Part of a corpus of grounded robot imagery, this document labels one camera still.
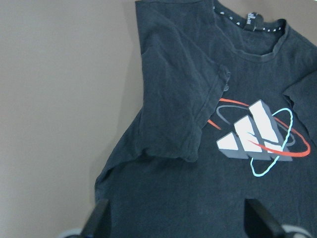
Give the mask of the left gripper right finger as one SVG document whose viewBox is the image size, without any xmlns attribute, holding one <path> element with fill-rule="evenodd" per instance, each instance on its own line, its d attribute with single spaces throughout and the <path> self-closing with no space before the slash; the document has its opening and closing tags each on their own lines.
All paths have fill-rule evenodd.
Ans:
<svg viewBox="0 0 317 238">
<path fill-rule="evenodd" d="M 279 222 L 257 199 L 244 201 L 244 230 L 249 238 L 285 238 Z"/>
</svg>

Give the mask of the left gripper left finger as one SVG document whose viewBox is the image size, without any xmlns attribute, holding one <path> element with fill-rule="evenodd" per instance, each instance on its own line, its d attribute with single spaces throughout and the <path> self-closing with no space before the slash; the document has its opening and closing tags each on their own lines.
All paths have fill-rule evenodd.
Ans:
<svg viewBox="0 0 317 238">
<path fill-rule="evenodd" d="M 111 209 L 108 199 L 97 202 L 82 232 L 81 238 L 109 238 L 111 233 Z"/>
</svg>

